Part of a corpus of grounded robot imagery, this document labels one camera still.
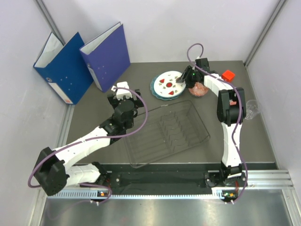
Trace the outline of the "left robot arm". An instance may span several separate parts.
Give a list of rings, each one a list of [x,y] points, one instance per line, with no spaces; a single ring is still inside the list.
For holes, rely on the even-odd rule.
[[[121,138],[133,135],[134,132],[127,133],[127,130],[133,127],[138,108],[147,107],[138,89],[114,87],[113,91],[115,93],[108,96],[114,108],[110,118],[68,145],[55,150],[46,147],[40,152],[28,179],[30,188],[34,187],[31,184],[32,178],[37,180],[38,187],[48,196],[53,196],[68,186],[92,184],[100,187],[106,183],[106,171],[99,163],[77,165],[77,162]]]

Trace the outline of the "pink plastic cup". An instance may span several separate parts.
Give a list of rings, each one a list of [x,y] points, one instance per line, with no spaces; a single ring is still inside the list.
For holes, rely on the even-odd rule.
[[[237,102],[236,102],[236,101],[230,100],[230,106],[232,106],[232,105],[236,105],[236,104],[237,104]]]

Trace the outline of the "red patterned bowl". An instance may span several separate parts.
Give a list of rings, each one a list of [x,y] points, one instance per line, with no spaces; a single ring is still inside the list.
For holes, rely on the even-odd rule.
[[[208,88],[200,82],[196,82],[193,88],[188,88],[189,93],[194,97],[203,97],[207,94]]]

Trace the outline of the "teal plate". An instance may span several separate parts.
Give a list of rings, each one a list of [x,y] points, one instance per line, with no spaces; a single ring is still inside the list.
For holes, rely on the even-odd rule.
[[[154,83],[155,81],[158,79],[159,75],[156,76],[155,78],[152,79],[151,83],[150,83],[150,90],[151,90],[151,93],[153,96],[155,96],[157,99],[160,99],[160,100],[163,100],[163,101],[168,101],[168,100],[173,100],[173,99],[176,99],[178,98],[183,92],[184,92],[184,89],[182,89],[178,94],[174,95],[173,97],[162,97],[160,96],[159,94],[157,94],[155,92],[155,89],[154,89]]]

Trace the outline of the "clear drinking glass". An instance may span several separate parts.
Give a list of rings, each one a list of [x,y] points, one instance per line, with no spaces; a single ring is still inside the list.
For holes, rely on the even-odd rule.
[[[260,113],[260,105],[257,100],[249,100],[246,103],[246,120],[252,120]]]

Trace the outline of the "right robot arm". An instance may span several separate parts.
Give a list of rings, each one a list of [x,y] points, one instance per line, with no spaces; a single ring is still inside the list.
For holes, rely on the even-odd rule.
[[[231,186],[243,177],[243,161],[240,155],[240,132],[245,113],[245,93],[210,70],[207,58],[197,58],[194,66],[187,66],[177,83],[184,82],[192,88],[197,82],[203,84],[217,96],[217,118],[222,125],[224,151],[221,168],[217,176],[207,178],[209,186],[222,183]]]

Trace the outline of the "white plate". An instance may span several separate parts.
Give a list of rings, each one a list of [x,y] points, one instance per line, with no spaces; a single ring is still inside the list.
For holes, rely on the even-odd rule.
[[[176,79],[182,75],[178,71],[168,71],[159,75],[154,83],[154,89],[157,94],[162,97],[173,97],[182,89],[185,90],[185,83],[176,83]]]

